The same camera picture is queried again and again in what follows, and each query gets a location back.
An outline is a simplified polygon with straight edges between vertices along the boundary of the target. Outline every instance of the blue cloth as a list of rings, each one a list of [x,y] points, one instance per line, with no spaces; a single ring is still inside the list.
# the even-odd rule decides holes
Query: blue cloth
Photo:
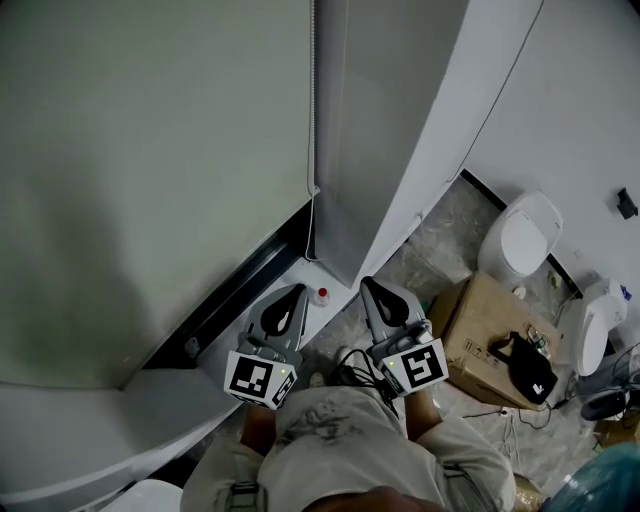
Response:
[[[640,510],[640,446],[608,448],[584,465],[545,503],[544,512],[636,512]]]

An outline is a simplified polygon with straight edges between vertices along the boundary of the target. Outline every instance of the small bottle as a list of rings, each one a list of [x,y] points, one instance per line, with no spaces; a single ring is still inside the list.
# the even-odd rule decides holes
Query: small bottle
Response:
[[[329,290],[326,288],[319,288],[316,290],[316,293],[313,296],[313,302],[318,307],[325,307],[329,304]]]

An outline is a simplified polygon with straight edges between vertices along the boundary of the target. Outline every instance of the shoe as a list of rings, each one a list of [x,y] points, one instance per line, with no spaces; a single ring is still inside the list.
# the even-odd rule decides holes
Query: shoe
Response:
[[[310,388],[323,388],[327,385],[327,382],[324,380],[324,375],[320,372],[316,372],[311,375],[309,378],[309,387]]]

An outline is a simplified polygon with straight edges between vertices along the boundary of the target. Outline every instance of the marble floor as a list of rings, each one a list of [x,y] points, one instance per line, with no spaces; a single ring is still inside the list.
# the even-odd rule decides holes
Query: marble floor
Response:
[[[421,301],[431,302],[452,283],[476,270],[482,240],[499,213],[475,187],[458,178],[377,276],[406,287]],[[564,284],[557,289],[550,285],[550,272],[552,268],[545,262],[523,284],[527,289],[525,300],[552,321],[570,293]],[[370,343],[364,306],[358,296],[303,349],[305,363],[299,383],[304,387],[304,376],[313,371],[328,375],[340,347],[366,348]],[[556,373],[559,382],[549,398],[551,404],[564,395],[569,378],[564,368],[556,368]],[[477,415],[497,409],[446,382],[432,389],[443,415]],[[401,410],[401,401],[398,402],[397,408]],[[514,472],[531,479],[545,494],[553,495],[567,475],[595,456],[593,424],[580,418],[577,402],[572,400],[552,411],[548,424],[549,411],[522,412],[522,420],[544,428],[533,428],[517,415],[492,414],[468,421],[511,460]],[[212,436],[237,436],[242,414],[242,410],[236,411]],[[203,441],[192,454],[197,457],[203,453],[210,441],[210,438]]]

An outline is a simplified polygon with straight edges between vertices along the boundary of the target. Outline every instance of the black bag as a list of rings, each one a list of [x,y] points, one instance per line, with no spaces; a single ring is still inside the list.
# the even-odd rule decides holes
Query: black bag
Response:
[[[500,352],[512,341],[511,356]],[[547,358],[517,332],[512,332],[509,339],[492,343],[489,353],[509,365],[511,382],[534,404],[542,405],[558,382]]]

